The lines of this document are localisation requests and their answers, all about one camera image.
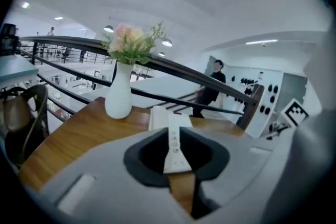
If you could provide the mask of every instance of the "black railing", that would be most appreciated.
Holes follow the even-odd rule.
[[[60,121],[64,122],[65,119],[63,117],[61,117],[60,115],[58,115],[56,112],[54,112],[53,110],[51,110],[50,108],[47,108],[48,112],[50,112],[54,117],[58,118]]]
[[[34,54],[42,59],[45,59],[49,62],[54,62],[57,64],[60,63],[100,63],[100,64],[108,64],[111,65],[113,61],[106,60],[106,55],[95,53],[90,51],[70,51],[68,48],[63,48],[63,46],[50,47],[50,44],[40,44],[35,42],[33,46],[29,45],[21,45],[21,49],[26,52]],[[32,56],[24,54],[24,58],[31,61],[33,64],[41,64],[45,63],[45,61],[40,60],[40,58],[33,59]],[[142,79],[153,78],[153,76],[148,75],[149,68],[147,68],[146,73],[143,72],[135,72],[132,71],[132,75],[136,78],[135,80],[139,80],[139,77]]]
[[[183,96],[179,97],[178,99],[183,99],[183,98],[192,96],[192,95],[194,95],[194,94],[195,94],[195,92],[188,93],[188,94],[186,94],[186,95],[183,95]],[[159,103],[159,104],[156,104],[156,105],[165,105],[165,104],[169,104],[169,103],[168,103],[168,102],[163,102],[163,103]],[[154,107],[154,105],[147,106],[146,109],[151,109],[151,108],[153,108],[153,107]]]
[[[70,108],[67,108],[65,105],[63,105],[62,103],[58,102],[57,100],[55,100],[54,98],[48,96],[48,99],[53,102],[56,106],[58,106],[59,108],[63,109],[64,111],[68,112],[71,115],[75,114],[75,111],[73,111]]]
[[[34,46],[33,46],[33,53],[27,52],[25,50],[23,50],[23,48],[19,49],[20,53],[27,55],[29,57],[31,57],[32,59],[32,63],[35,63],[36,60],[40,61],[41,63],[45,63],[48,64],[52,67],[55,67],[61,71],[67,72],[69,74],[72,74],[74,76],[78,76],[80,78],[89,80],[93,83],[97,83],[97,84],[101,84],[104,86],[111,86],[111,82],[107,81],[107,80],[102,80],[99,79],[97,77],[93,77],[72,69],[69,69],[65,66],[61,66],[58,65],[57,63],[53,62],[53,61],[49,61],[43,57],[38,56],[38,50],[37,48],[40,46],[39,43],[46,43],[46,44],[51,44],[51,45],[57,45],[57,46],[63,46],[63,47],[67,47],[67,48],[76,48],[79,50],[85,50],[85,51],[89,51],[89,52],[93,52],[96,54],[100,54],[103,56],[107,56],[108,53],[106,50],[104,50],[102,48],[101,45],[101,41],[99,40],[93,40],[93,39],[86,39],[86,38],[75,38],[75,37],[62,37],[62,36],[40,36],[40,37],[24,37],[21,38],[22,41],[31,41],[34,42]],[[156,58],[152,55],[149,55],[150,57],[150,61],[149,63],[142,65],[140,63],[138,63],[139,65],[151,68],[151,69],[156,69],[162,72],[165,72],[167,74],[171,74],[174,75],[176,77],[179,78],[183,78],[186,79],[188,81],[191,82],[195,82],[197,84],[200,84],[202,86],[206,86],[208,88],[217,90],[219,92],[225,93],[227,95],[231,95],[235,98],[238,98],[248,104],[255,104],[256,101],[253,100],[252,98],[248,97],[247,95],[237,91],[236,89],[221,83],[209,76],[206,76],[202,73],[199,73],[193,69],[190,69],[188,67],[185,67],[183,65],[180,65],[176,62],[167,60],[167,59],[163,59],[163,58]],[[53,83],[52,81],[50,81],[49,79],[41,76],[40,74],[38,74],[38,76],[44,80],[46,83],[48,83],[49,85],[51,85],[52,87],[54,87],[55,89],[59,90],[60,92],[80,101],[83,102],[85,104],[88,104],[89,102],[91,102],[91,100],[88,100],[86,98],[83,98],[80,95],[77,95],[73,92],[70,92],[66,89],[64,89],[63,87],[60,87],[58,85],[56,85],[55,83]],[[238,115],[243,115],[240,112],[236,112],[236,111],[231,111],[231,110],[224,110],[224,109],[219,109],[219,108],[215,108],[212,106],[206,106],[206,105],[202,105],[202,104],[198,104],[198,103],[194,103],[194,102],[189,102],[189,101],[184,101],[184,100],[180,100],[177,98],[172,98],[172,97],[167,97],[167,96],[163,96],[163,95],[159,95],[159,94],[152,94],[152,93],[148,93],[146,91],[142,91],[139,89],[135,89],[135,88],[131,88],[132,93],[136,94],[136,95],[140,95],[143,97],[148,97],[151,99],[156,99],[156,100],[161,100],[164,102],[168,102],[168,103],[174,103],[176,105],[184,105],[187,107],[193,107],[193,108],[199,108],[199,109],[206,109],[206,110],[211,110],[211,111],[218,111],[218,112],[224,112],[224,113],[230,113],[230,114],[238,114]]]

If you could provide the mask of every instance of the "fluorescent light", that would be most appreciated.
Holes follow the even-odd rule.
[[[22,7],[22,8],[27,8],[27,7],[29,7],[29,3],[27,3],[27,2],[22,2],[21,7]]]
[[[173,46],[173,43],[171,42],[171,40],[167,39],[167,38],[162,41],[162,44],[167,46],[167,47],[172,47]]]
[[[261,41],[246,42],[246,45],[271,43],[271,42],[278,42],[278,40],[277,39],[271,39],[271,40],[261,40]]]

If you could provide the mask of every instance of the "ceiling light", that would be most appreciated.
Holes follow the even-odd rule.
[[[104,30],[107,31],[107,32],[110,32],[110,33],[113,33],[113,32],[114,32],[114,31],[113,31],[113,27],[112,27],[111,25],[106,25],[106,26],[104,27]]]
[[[29,7],[29,3],[27,3],[27,2],[22,2],[21,7],[22,7],[22,8],[27,8],[27,7]]]
[[[162,41],[162,44],[165,45],[165,46],[168,46],[168,47],[173,46],[172,41],[170,39],[167,39],[167,38]]]
[[[278,42],[278,41],[279,41],[278,39],[253,41],[253,42],[246,42],[246,45],[262,44],[262,43],[272,43],[272,42]]]

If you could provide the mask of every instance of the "wooden table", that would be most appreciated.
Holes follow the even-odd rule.
[[[38,149],[19,171],[20,181],[39,190],[54,174],[102,143],[114,141],[148,130],[150,110],[133,107],[122,120],[110,118],[104,108],[104,98],[99,97],[73,115]],[[191,117],[194,127],[240,136],[244,131],[230,121]],[[192,172],[168,175],[173,197],[191,212],[194,174]]]

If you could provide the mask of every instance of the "white vase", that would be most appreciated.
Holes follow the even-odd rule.
[[[132,109],[130,77],[133,66],[117,62],[116,77],[105,98],[105,110],[114,119],[127,117]]]

